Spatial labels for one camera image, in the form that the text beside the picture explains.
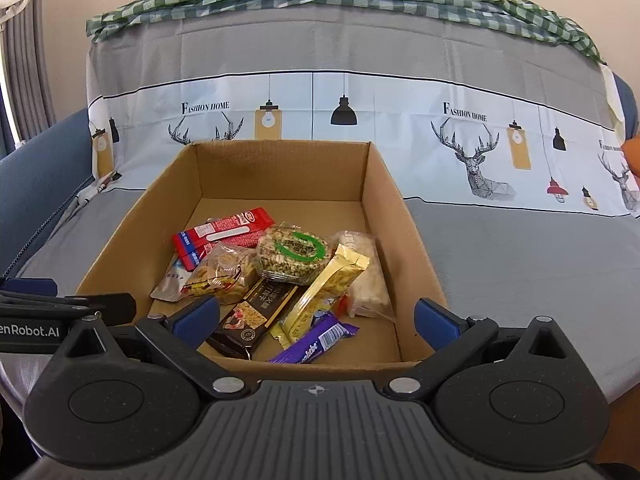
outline deer head print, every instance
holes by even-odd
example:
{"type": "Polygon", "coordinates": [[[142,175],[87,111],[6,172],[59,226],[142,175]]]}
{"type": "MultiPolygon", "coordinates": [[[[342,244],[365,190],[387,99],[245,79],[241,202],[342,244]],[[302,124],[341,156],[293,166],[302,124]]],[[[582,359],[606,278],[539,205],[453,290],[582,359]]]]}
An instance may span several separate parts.
{"type": "Polygon", "coordinates": [[[175,140],[175,142],[179,142],[183,146],[186,146],[187,144],[191,144],[191,139],[189,138],[189,129],[187,128],[187,130],[183,135],[178,133],[178,131],[180,130],[180,126],[182,126],[183,122],[184,122],[184,117],[180,120],[178,125],[175,127],[175,130],[171,130],[171,124],[169,124],[169,136],[173,140],[175,140]]]}
{"type": "Polygon", "coordinates": [[[631,190],[626,186],[626,181],[629,180],[629,167],[623,163],[622,174],[618,176],[618,174],[611,169],[611,166],[604,157],[604,153],[602,155],[598,155],[598,158],[600,159],[600,163],[604,166],[604,169],[609,171],[612,179],[620,186],[620,193],[622,193],[622,200],[625,203],[625,207],[629,211],[635,211],[636,208],[638,208],[638,195],[640,192],[631,190]]]}
{"type": "Polygon", "coordinates": [[[436,130],[433,122],[431,123],[431,127],[440,143],[443,146],[447,146],[454,150],[456,158],[465,165],[466,177],[469,181],[471,192],[476,196],[487,198],[489,200],[513,200],[515,195],[513,187],[506,182],[494,182],[493,180],[482,176],[480,171],[480,164],[486,160],[484,154],[495,149],[498,145],[498,141],[500,140],[500,134],[498,134],[494,140],[494,136],[492,136],[492,133],[483,123],[482,126],[484,126],[484,129],[489,134],[489,139],[485,144],[482,142],[482,138],[478,137],[479,146],[476,147],[475,153],[472,156],[467,156],[462,146],[456,142],[456,133],[453,133],[451,140],[449,140],[449,137],[444,133],[444,128],[447,122],[449,122],[449,119],[450,118],[447,118],[442,123],[439,132],[436,130]]]}
{"type": "Polygon", "coordinates": [[[244,117],[240,120],[240,124],[238,124],[238,127],[234,130],[233,122],[226,116],[224,112],[222,112],[222,114],[224,115],[226,122],[229,123],[229,131],[223,133],[222,139],[220,139],[220,132],[218,131],[218,127],[216,126],[216,140],[231,140],[238,134],[238,132],[240,131],[240,128],[242,128],[242,123],[244,123],[244,117]]]}

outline white snack package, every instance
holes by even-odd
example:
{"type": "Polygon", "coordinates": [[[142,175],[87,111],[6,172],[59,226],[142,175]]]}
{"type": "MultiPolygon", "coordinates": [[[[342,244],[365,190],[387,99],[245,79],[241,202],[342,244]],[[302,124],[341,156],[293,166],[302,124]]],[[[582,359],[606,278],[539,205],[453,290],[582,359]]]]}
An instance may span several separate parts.
{"type": "Polygon", "coordinates": [[[151,293],[151,297],[156,298],[156,300],[171,301],[172,303],[181,300],[185,297],[181,290],[190,277],[191,272],[184,268],[182,261],[178,258],[178,254],[174,254],[164,278],[151,293]]]}
{"type": "Polygon", "coordinates": [[[382,316],[395,322],[396,317],[386,290],[375,237],[354,231],[340,231],[335,235],[334,241],[369,258],[367,270],[358,276],[347,290],[349,316],[382,316]]]}

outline metal screw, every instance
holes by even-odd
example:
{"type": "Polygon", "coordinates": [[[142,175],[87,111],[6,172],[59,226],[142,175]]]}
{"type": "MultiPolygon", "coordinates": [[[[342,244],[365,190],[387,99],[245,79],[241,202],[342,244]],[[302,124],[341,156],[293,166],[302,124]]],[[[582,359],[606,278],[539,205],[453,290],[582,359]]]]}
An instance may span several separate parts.
{"type": "Polygon", "coordinates": [[[220,377],[213,381],[213,389],[219,394],[235,394],[244,388],[244,381],[237,377],[220,377]]]}
{"type": "Polygon", "coordinates": [[[396,394],[413,394],[420,389],[420,381],[412,377],[396,377],[389,382],[389,387],[396,394]]]}

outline purple chocolate bar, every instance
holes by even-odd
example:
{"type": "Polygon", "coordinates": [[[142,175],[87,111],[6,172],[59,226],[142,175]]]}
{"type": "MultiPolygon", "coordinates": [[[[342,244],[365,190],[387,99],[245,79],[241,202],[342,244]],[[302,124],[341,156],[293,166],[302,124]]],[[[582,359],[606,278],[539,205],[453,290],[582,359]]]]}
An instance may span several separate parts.
{"type": "Polygon", "coordinates": [[[269,362],[288,364],[311,362],[335,345],[340,339],[351,337],[358,330],[357,326],[341,323],[331,312],[328,312],[311,327],[309,332],[269,362]]]}

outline red snack package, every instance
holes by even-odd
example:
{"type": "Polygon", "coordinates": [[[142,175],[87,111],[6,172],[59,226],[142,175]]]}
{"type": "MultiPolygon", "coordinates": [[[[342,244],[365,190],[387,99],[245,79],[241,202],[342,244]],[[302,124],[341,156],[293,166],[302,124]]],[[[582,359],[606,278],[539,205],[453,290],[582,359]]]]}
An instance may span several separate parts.
{"type": "Polygon", "coordinates": [[[193,270],[205,254],[209,254],[216,242],[224,240],[227,244],[241,247],[255,247],[260,234],[273,225],[273,220],[261,208],[221,218],[199,225],[173,236],[175,249],[185,269],[193,270]]]}

